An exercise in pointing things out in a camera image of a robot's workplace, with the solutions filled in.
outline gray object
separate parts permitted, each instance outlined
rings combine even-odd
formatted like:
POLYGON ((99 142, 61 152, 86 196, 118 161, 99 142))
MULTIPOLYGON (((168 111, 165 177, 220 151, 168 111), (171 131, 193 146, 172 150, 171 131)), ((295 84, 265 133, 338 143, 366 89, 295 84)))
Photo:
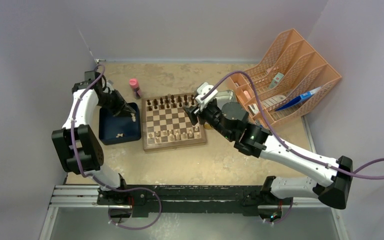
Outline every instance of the gray object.
POLYGON ((217 107, 222 109, 223 105, 231 102, 238 102, 236 100, 235 93, 232 90, 219 91, 215 95, 215 99, 217 99, 217 107))

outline blue box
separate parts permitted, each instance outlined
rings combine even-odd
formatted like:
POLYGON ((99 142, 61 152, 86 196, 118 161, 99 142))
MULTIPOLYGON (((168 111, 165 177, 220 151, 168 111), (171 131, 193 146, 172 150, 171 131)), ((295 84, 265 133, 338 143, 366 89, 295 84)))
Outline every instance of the blue box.
POLYGON ((113 116, 107 109, 99 110, 99 140, 104 145, 120 144, 141 139, 141 116, 136 103, 128 103, 136 111, 136 121, 130 116, 113 116))

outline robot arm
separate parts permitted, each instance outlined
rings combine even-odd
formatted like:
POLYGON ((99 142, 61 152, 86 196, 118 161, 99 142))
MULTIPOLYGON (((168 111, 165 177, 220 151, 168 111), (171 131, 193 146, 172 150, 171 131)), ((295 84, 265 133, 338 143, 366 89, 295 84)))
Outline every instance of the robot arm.
MULTIPOLYGON (((310 162, 285 149, 269 130, 248 122, 249 113, 239 103, 227 103, 220 110, 217 107, 217 99, 215 99, 217 90, 206 99, 201 100, 213 87, 206 82, 203 83, 196 91, 197 106, 184 107, 193 125, 198 122, 200 124, 208 123, 227 140, 235 142, 234 147, 239 152, 278 162, 308 176, 300 178, 268 177, 264 185, 275 197, 279 199, 318 198, 322 203, 333 208, 344 209, 346 207, 351 177, 332 168, 310 162)), ((333 167, 352 171, 352 160, 345 156, 337 160, 286 143, 304 156, 319 159, 333 167)))
MULTIPOLYGON (((58 154, 61 165, 66 172, 80 174, 79 167, 73 154, 73 146, 70 137, 71 120, 77 100, 83 91, 99 76, 98 72, 87 71, 84 73, 84 81, 76 83, 71 89, 73 103, 70 114, 62 129, 52 132, 52 141, 58 154)), ((107 186, 115 189, 124 182, 121 176, 104 164, 104 153, 98 139, 95 137, 90 122, 96 106, 108 109, 114 116, 130 116, 136 111, 131 108, 120 93, 115 90, 111 82, 103 77, 93 88, 89 89, 78 104, 75 115, 75 140, 84 173, 87 176, 95 176, 107 186)), ((100 187, 103 191, 109 191, 105 186, 100 187)))

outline pink bottle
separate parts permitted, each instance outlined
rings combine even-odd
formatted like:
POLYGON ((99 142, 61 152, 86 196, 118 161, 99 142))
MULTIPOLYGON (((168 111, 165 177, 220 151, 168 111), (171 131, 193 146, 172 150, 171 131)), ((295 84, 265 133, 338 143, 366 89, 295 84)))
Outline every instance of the pink bottle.
POLYGON ((139 87, 139 82, 136 78, 132 78, 128 81, 131 89, 133 90, 133 95, 135 99, 140 99, 142 97, 141 88, 139 87))

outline white wall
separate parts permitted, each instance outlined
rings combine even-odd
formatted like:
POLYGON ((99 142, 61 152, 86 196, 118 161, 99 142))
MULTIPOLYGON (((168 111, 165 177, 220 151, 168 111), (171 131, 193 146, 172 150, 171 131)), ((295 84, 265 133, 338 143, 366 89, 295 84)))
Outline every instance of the white wall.
POLYGON ((65 0, 95 58, 259 62, 277 34, 307 37, 328 0, 65 0))
MULTIPOLYGON (((343 76, 309 115, 318 153, 356 167, 384 157, 384 1, 330 0, 308 40, 343 76)), ((384 240, 384 180, 354 179, 342 212, 351 239, 384 240)))
POLYGON ((0 0, 0 239, 38 239, 65 177, 51 132, 92 66, 60 1, 0 0))

